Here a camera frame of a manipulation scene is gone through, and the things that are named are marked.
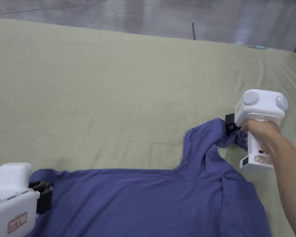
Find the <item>concrete floor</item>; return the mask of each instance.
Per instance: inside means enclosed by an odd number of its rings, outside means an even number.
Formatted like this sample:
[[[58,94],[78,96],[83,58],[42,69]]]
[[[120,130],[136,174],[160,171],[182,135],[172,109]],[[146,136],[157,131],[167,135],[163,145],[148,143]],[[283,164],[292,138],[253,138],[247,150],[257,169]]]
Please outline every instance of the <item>concrete floor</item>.
[[[0,0],[0,18],[134,34],[296,46],[296,0]]]

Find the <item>red-bordered label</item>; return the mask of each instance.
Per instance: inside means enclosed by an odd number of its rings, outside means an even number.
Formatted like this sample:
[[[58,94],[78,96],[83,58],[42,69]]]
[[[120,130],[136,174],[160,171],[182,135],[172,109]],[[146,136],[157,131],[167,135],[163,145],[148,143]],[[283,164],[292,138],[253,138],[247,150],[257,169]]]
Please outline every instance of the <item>red-bordered label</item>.
[[[8,234],[19,228],[22,224],[27,222],[27,212],[18,216],[16,219],[12,220],[8,224]]]
[[[263,157],[263,156],[255,156],[255,157],[254,157],[254,160],[255,160],[256,162],[266,163],[266,164],[269,164],[269,165],[273,165],[271,159],[270,159],[270,158],[267,158],[267,157]]]

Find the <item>purple t-shirt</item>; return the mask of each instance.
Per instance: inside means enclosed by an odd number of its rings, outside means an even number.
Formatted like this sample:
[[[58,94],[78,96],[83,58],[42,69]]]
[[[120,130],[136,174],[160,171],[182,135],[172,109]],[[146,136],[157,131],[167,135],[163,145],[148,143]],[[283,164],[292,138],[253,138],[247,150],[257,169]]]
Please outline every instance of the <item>purple t-shirt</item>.
[[[244,137],[214,119],[186,133],[174,170],[35,171],[54,195],[29,236],[271,236],[253,184],[218,154]]]

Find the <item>white plastic casing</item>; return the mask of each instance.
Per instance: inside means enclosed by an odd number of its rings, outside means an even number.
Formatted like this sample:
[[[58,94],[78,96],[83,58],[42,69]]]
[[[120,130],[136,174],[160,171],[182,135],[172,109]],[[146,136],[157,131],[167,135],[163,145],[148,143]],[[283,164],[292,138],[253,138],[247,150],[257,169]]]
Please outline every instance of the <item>white plastic casing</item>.
[[[29,163],[0,167],[0,236],[26,236],[35,226],[40,193],[28,188],[31,171]]]
[[[279,124],[288,109],[288,101],[279,92],[266,90],[248,90],[244,92],[235,109],[235,124],[250,119],[272,121]],[[248,156],[240,161],[240,169],[268,170],[273,168],[272,161],[255,137],[248,132]]]

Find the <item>human hand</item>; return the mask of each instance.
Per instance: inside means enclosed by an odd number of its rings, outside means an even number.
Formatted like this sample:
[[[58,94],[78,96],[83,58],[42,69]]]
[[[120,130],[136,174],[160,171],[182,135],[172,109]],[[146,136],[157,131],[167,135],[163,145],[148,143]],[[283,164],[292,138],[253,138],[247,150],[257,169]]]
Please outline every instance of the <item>human hand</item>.
[[[270,144],[277,136],[281,136],[280,129],[274,122],[262,122],[251,119],[242,124],[242,131],[250,131],[255,139],[259,142],[266,154],[271,154]],[[245,138],[246,145],[248,145],[248,137]]]

